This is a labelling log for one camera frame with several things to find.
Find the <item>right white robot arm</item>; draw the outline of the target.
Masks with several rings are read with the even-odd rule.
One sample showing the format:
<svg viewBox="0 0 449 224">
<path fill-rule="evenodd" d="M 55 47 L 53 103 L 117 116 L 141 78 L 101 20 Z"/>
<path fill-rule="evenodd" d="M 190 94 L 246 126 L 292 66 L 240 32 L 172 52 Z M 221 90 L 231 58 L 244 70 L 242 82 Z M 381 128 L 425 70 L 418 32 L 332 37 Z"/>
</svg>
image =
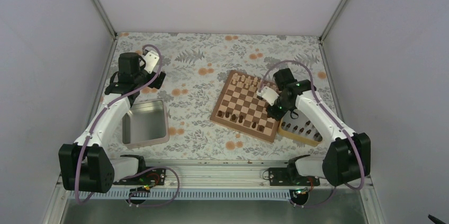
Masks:
<svg viewBox="0 0 449 224">
<path fill-rule="evenodd" d="M 277 91 L 261 85 L 257 92 L 258 97 L 268 103 L 268 115 L 280 121 L 287 112 L 299 111 L 321 135 L 322 142 L 329 144 L 321 160 L 300 157 L 293 161 L 293 167 L 287 171 L 288 181 L 300 185 L 307 176 L 316 176 L 326 179 L 332 186 L 340 186 L 360 180 L 357 186 L 360 190 L 370 173 L 368 135 L 355 132 L 329 109 L 319 97 L 312 78 L 298 81 L 289 68 L 280 69 L 273 77 Z"/>
</svg>

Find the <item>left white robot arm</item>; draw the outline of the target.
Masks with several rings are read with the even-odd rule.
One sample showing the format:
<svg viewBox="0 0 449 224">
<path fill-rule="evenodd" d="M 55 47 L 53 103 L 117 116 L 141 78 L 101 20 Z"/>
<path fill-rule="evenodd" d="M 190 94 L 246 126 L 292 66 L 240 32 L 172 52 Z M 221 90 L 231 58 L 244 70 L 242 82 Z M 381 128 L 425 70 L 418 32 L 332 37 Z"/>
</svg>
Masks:
<svg viewBox="0 0 449 224">
<path fill-rule="evenodd" d="M 160 54 L 155 51 L 119 55 L 118 70 L 110 77 L 93 120 L 74 143 L 63 144 L 59 149 L 60 173 L 66 190 L 106 193 L 114 182 L 125 177 L 133 184 L 146 180 L 148 171 L 143 167 L 143 157 L 123 155 L 111 159 L 106 151 L 141 87 L 161 87 L 166 74 L 161 71 L 159 60 Z"/>
</svg>

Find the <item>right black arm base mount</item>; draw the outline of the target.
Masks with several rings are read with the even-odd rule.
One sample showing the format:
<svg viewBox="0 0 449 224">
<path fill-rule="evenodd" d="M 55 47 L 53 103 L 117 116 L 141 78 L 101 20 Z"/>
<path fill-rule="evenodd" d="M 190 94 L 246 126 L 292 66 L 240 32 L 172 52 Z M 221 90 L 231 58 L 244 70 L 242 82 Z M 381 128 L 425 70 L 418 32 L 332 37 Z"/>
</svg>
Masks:
<svg viewBox="0 0 449 224">
<path fill-rule="evenodd" d="M 289 190 L 292 205 L 305 205 L 310 192 L 320 185 L 320 179 L 314 176 L 300 176 L 297 171 L 288 167 L 271 167 L 262 172 L 262 179 L 269 181 L 270 186 L 295 186 Z"/>
</svg>

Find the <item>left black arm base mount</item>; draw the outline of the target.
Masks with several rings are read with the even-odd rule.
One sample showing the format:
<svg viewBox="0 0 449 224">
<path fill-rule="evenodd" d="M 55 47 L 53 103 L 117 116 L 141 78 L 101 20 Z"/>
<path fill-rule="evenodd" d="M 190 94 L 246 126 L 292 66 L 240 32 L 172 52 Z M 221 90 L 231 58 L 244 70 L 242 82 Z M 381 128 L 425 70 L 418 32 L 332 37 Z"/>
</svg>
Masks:
<svg viewBox="0 0 449 224">
<path fill-rule="evenodd" d="M 136 193 L 130 199 L 126 199 L 126 201 L 129 201 L 131 204 L 141 205 L 152 197 L 154 187 L 164 185 L 165 176 L 166 169 L 158 168 L 137 177 L 119 180 L 114 182 L 114 185 L 135 186 L 135 188 L 130 189 L 129 195 L 135 191 L 139 193 Z"/>
</svg>

